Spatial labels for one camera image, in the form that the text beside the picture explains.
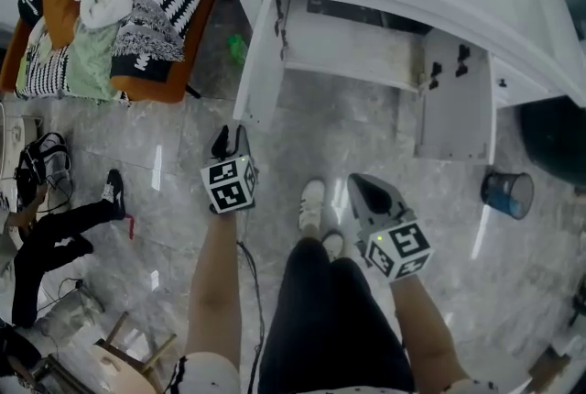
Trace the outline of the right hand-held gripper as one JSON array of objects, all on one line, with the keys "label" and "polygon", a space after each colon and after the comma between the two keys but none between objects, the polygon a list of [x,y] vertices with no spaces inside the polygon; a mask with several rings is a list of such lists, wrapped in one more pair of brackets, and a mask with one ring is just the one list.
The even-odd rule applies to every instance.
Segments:
[{"label": "right hand-held gripper", "polygon": [[349,175],[347,190],[354,218],[361,228],[358,244],[366,266],[380,272],[386,280],[419,273],[434,250],[399,190],[362,173]]}]

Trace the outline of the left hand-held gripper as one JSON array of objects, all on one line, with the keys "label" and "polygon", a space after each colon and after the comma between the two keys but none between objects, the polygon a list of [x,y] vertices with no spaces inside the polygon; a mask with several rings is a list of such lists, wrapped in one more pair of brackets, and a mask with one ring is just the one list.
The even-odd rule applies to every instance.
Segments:
[{"label": "left hand-held gripper", "polygon": [[211,158],[201,169],[212,211],[223,214],[253,208],[257,169],[244,125],[236,128],[233,153],[228,154],[229,127],[224,125],[212,142]]}]

